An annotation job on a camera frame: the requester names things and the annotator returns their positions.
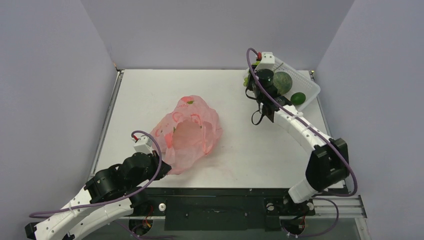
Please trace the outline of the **green fake grapes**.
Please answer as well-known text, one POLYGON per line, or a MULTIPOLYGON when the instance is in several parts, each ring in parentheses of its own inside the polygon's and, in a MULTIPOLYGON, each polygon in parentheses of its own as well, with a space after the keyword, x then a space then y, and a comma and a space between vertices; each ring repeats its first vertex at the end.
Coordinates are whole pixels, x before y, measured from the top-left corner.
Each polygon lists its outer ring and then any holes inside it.
MULTIPOLYGON (((260 60, 257 60, 253 65, 257 66, 260 63, 260 60)), ((244 79, 243 79, 243 86, 247 87, 248 86, 248 82, 249 82, 249 78, 250 78, 250 69, 248 68, 246 70, 246 74, 244 75, 244 79)))

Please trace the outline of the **pink plastic bag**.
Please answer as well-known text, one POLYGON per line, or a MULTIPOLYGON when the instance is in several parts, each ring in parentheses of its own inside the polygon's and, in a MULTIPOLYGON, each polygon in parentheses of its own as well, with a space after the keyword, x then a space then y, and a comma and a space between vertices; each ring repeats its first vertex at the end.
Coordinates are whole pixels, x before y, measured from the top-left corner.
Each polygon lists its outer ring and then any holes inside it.
POLYGON ((163 161, 171 166, 170 175, 179 175, 217 146, 223 129, 215 109, 198 95, 180 98, 150 134, 160 147, 163 161))

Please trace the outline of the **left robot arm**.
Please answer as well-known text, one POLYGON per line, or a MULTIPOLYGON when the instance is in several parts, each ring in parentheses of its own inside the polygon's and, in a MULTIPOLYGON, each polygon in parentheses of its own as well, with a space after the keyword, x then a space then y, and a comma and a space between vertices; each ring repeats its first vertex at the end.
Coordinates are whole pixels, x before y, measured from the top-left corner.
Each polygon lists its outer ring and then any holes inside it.
POLYGON ((136 152, 98 171, 60 211, 33 213, 33 218, 45 220, 28 223, 25 234, 31 240, 81 240, 121 217, 143 215, 149 201, 139 185, 160 180, 171 169, 156 151, 136 152))

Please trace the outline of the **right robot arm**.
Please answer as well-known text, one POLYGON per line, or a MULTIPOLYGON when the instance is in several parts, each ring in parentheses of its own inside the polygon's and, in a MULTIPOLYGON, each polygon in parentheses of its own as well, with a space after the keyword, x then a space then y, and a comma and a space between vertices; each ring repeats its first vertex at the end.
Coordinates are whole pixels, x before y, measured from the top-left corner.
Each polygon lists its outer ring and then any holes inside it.
POLYGON ((296 213, 302 203, 350 176, 347 143, 322 133, 286 97, 278 93, 270 69, 251 71, 246 90, 258 103, 258 111, 272 123, 286 130, 309 154, 304 178, 288 190, 282 199, 283 209, 296 213))

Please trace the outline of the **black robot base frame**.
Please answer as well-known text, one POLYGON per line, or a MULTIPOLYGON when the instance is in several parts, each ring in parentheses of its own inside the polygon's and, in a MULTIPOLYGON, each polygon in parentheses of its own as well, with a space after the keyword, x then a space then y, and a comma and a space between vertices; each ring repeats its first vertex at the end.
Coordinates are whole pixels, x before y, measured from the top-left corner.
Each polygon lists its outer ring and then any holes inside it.
POLYGON ((149 187, 144 194, 132 216, 145 223, 163 218, 166 231, 291 229, 317 216, 322 200, 293 203, 286 188, 149 187))

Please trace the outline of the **dark green fake lime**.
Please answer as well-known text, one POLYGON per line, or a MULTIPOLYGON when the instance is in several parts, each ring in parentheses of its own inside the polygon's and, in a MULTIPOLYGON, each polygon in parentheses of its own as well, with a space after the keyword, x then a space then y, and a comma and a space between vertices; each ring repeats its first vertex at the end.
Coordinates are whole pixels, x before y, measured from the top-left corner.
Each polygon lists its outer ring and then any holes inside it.
POLYGON ((303 92, 296 92, 290 97, 290 102, 294 106, 300 106, 306 101, 306 95, 303 92))

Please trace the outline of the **brown fake fruit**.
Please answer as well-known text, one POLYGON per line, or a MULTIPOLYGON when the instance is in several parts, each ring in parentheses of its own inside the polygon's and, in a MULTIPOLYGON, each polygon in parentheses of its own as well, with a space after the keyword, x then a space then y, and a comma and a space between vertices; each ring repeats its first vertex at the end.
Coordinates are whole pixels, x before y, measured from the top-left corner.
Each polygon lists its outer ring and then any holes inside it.
POLYGON ((278 71, 273 75, 273 85, 280 95, 285 95, 292 89, 293 80, 287 72, 278 71))

